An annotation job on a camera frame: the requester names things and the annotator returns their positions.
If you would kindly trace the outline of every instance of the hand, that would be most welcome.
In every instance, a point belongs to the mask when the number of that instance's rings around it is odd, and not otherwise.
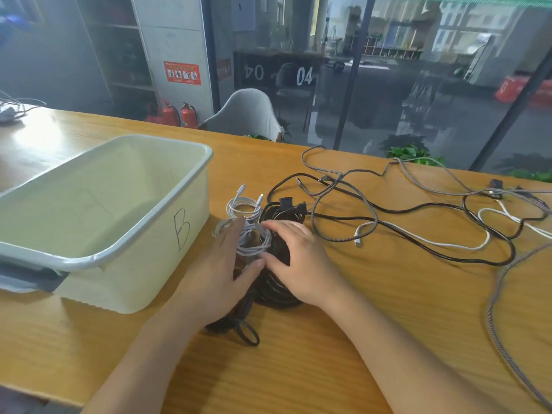
[[[287,244],[289,266],[272,254],[263,253],[261,257],[296,298],[321,307],[347,285],[313,233],[302,223],[264,221],[262,225],[278,233]]]
[[[170,299],[184,306],[187,316],[202,328],[224,317],[242,299],[265,266],[255,260],[234,280],[236,249],[244,218],[238,217],[215,240],[210,249],[192,263]]]

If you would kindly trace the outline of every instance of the plastic bin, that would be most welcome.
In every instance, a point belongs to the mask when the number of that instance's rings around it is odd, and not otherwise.
[[[0,196],[0,287],[119,313],[157,295],[209,216],[206,145],[125,135]]]

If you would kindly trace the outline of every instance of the red fire extinguisher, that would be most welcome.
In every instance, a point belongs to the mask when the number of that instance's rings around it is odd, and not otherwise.
[[[182,120],[182,126],[195,129],[198,126],[198,113],[194,106],[189,103],[183,102],[180,109],[180,118]]]
[[[161,109],[160,113],[155,105],[148,104],[146,122],[154,124],[168,124],[169,126],[180,126],[178,110],[176,110],[176,108],[167,100],[161,99],[161,101],[163,103],[163,109]],[[156,110],[155,114],[151,110],[152,106]]]

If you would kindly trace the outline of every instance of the wooden table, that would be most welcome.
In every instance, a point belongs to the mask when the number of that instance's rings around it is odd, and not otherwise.
[[[42,292],[0,292],[0,384],[29,394],[82,405],[117,365],[143,323],[155,313],[182,278],[193,256],[212,242],[211,231],[225,217],[226,202],[247,184],[252,198],[267,193],[285,176],[305,171],[301,146],[200,132],[72,112],[36,109],[20,124],[0,129],[0,190],[125,133],[187,139],[210,145],[211,217],[188,256],[145,310],[132,315],[101,310]],[[386,160],[335,151],[313,153],[319,166],[346,170],[382,170]],[[426,185],[450,191],[459,187],[437,168],[410,165]],[[471,187],[484,187],[490,176],[456,172]],[[506,179],[506,186],[546,188],[543,183]],[[353,175],[350,181],[370,200],[388,208],[426,201],[458,202],[413,186],[393,168],[385,178]],[[291,181],[277,197],[312,202]],[[321,211],[368,215],[359,201],[334,192]],[[491,205],[473,198],[477,209]],[[512,212],[534,215],[525,204]],[[380,214],[386,221],[436,241],[474,246],[483,233],[460,211],[431,208],[410,215]],[[515,226],[499,215],[490,223],[505,232]],[[551,229],[549,223],[540,224]],[[349,236],[352,224],[321,221],[333,236]],[[515,241],[524,252],[544,243],[530,230]],[[362,248],[325,243],[343,274],[377,306],[406,327],[440,358],[517,413],[545,412],[514,380],[490,345],[482,311],[496,269],[456,264],[433,257],[378,227]],[[472,256],[470,252],[453,252]],[[549,296],[552,253],[542,252],[512,271],[497,309],[497,327],[506,347],[528,376],[552,396],[552,311]],[[494,241],[479,257],[504,259],[504,244]],[[255,305],[249,322],[261,337],[258,348],[245,347],[231,333],[201,333],[190,343],[167,393],[165,413],[390,413],[369,371],[344,334],[317,308],[277,311]]]

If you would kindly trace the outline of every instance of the person's left hand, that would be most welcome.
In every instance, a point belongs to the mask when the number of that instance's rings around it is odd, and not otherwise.
[[[239,217],[232,222],[211,248],[192,263],[169,300],[186,308],[187,315],[197,322],[198,328],[229,313],[265,266],[264,260],[255,260],[236,280],[233,278],[236,249],[244,221],[243,217]]]

